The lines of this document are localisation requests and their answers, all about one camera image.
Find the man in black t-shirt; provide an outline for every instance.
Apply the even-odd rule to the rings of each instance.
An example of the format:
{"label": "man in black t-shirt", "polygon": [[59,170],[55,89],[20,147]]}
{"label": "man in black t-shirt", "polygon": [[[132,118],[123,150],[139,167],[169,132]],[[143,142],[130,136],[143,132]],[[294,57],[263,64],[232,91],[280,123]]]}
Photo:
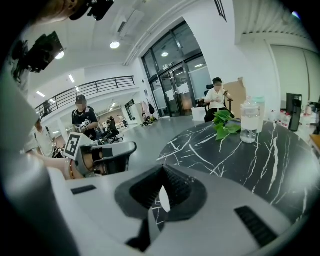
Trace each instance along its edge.
{"label": "man in black t-shirt", "polygon": [[84,95],[76,97],[75,105],[77,109],[72,112],[73,130],[78,133],[83,133],[94,141],[97,136],[95,128],[98,127],[98,120],[94,110],[87,107],[87,100]]}

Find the cap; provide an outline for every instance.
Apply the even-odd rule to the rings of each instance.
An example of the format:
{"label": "cap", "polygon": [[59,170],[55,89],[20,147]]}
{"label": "cap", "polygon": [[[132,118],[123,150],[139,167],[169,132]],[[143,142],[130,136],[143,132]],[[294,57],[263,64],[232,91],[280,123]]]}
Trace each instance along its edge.
{"label": "cap", "polygon": [[83,101],[87,101],[84,95],[78,95],[75,99],[75,104],[82,104]]}

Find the metal railing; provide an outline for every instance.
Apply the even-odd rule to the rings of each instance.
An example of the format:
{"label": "metal railing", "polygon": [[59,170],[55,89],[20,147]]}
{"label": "metal railing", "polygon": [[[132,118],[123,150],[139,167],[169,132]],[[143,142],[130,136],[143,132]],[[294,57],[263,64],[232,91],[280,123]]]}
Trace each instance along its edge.
{"label": "metal railing", "polygon": [[89,82],[59,93],[37,106],[35,110],[41,118],[44,118],[65,105],[75,104],[78,95],[87,97],[93,94],[131,86],[135,86],[133,76],[120,76]]}

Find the gray floor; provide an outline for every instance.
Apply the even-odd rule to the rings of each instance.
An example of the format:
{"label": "gray floor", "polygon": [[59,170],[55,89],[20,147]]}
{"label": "gray floor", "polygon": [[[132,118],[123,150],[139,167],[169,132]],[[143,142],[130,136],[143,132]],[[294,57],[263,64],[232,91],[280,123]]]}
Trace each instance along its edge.
{"label": "gray floor", "polygon": [[138,126],[124,133],[125,142],[136,142],[137,150],[130,157],[129,170],[150,168],[157,164],[163,148],[183,131],[202,124],[192,121],[192,116],[161,118],[150,126]]}

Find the desk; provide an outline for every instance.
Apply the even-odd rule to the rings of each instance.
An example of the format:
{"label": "desk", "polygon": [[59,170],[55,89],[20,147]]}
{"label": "desk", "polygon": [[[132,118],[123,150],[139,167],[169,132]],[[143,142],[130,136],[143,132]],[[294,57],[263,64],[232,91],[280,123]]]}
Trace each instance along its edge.
{"label": "desk", "polygon": [[157,160],[233,180],[292,223],[308,213],[320,193],[320,165],[311,147],[271,122],[264,122],[252,144],[242,142],[240,134],[216,141],[213,123],[203,123],[173,138]]}

